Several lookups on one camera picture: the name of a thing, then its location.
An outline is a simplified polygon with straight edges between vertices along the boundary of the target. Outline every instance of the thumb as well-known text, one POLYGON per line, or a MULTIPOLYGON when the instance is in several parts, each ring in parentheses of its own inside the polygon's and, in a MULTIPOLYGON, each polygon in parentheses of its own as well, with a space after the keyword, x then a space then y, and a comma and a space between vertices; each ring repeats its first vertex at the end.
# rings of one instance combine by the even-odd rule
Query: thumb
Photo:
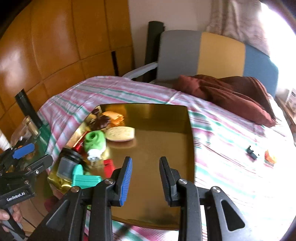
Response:
POLYGON ((9 214, 4 210, 0 209, 0 220, 8 220, 9 214))

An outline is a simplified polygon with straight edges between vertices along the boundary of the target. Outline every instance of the striped tablecloth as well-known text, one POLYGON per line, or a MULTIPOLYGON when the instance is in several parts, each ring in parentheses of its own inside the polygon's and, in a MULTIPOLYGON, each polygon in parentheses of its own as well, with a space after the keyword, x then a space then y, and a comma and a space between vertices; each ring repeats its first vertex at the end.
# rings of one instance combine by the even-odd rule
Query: striped tablecloth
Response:
MULTIPOLYGON (((194 137, 195 184, 221 187, 262 240, 280 240, 296 215, 295 146, 283 113, 273 99, 278 124, 267 128, 173 89, 122 77, 93 77, 53 96, 39 110, 41 119, 51 127, 47 153, 56 160, 84 118, 97 105, 110 103, 187 106, 194 137), (256 145, 262 153, 255 162, 246 155, 249 145, 256 145), (263 153, 267 149, 278 158, 273 168, 264 163, 263 153)), ((115 221, 113 233, 121 241, 178 239, 177 231, 127 226, 115 221)), ((205 222, 203 235, 206 240, 205 222)))

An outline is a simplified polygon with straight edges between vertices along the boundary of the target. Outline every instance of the human hand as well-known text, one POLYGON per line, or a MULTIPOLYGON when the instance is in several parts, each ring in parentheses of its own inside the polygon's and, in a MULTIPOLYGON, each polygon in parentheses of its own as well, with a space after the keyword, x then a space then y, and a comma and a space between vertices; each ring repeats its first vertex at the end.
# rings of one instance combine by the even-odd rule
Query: human hand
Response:
MULTIPOLYGON (((13 205, 12 206, 12 210, 13 210, 13 213, 12 213, 12 217, 13 219, 20 223, 22 221, 22 212, 20 210, 20 204, 16 204, 16 205, 13 205)), ((0 209, 0 221, 6 221, 6 220, 9 220, 9 214, 0 209)), ((6 227, 3 227, 3 229, 6 231, 6 232, 9 232, 9 229, 7 229, 6 227)))

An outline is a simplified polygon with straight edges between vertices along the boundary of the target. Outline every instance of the silver screw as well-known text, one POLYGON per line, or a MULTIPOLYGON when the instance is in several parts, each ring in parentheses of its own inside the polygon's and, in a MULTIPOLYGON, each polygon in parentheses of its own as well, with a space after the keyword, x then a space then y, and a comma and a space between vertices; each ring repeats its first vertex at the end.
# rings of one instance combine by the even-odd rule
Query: silver screw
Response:
POLYGON ((71 192, 78 192, 80 190, 80 187, 78 187, 78 186, 74 186, 74 187, 72 187, 71 188, 71 192))
POLYGON ((213 192, 219 193, 221 192, 221 189, 219 187, 212 187, 213 192))
POLYGON ((187 184, 187 180, 184 178, 179 179, 178 182, 183 185, 187 184))
POLYGON ((114 181, 113 181, 113 179, 111 179, 111 178, 107 178, 107 179, 104 180, 104 182, 105 182, 107 185, 111 185, 114 181))

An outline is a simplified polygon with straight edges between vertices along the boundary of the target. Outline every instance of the curtain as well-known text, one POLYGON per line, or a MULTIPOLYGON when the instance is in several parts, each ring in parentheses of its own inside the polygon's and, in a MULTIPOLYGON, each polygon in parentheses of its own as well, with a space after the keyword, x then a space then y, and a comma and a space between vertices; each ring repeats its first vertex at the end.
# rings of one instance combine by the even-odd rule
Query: curtain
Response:
POLYGON ((259 0, 212 0, 207 31, 249 44, 269 56, 259 0))

